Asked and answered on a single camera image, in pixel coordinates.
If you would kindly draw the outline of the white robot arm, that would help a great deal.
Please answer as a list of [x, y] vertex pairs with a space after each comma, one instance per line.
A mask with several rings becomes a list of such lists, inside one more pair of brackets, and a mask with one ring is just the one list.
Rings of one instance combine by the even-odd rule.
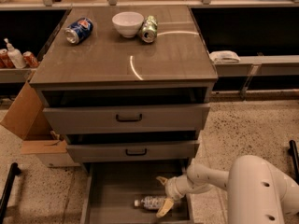
[[299, 213], [299, 185], [257, 156], [237, 158], [229, 171], [191, 161], [184, 175], [157, 179], [166, 194], [157, 217], [165, 216], [185, 195], [203, 193], [212, 187], [227, 192], [228, 224], [285, 224], [285, 216]]

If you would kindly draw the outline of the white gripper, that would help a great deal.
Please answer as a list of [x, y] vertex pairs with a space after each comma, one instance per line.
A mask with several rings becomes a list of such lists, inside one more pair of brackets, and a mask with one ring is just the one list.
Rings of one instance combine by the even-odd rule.
[[168, 198], [164, 199], [162, 206], [156, 213], [156, 217], [164, 217], [174, 206], [174, 201], [182, 199], [189, 189], [186, 175], [175, 176], [167, 179], [163, 176], [157, 176], [156, 179], [165, 186], [165, 193]]

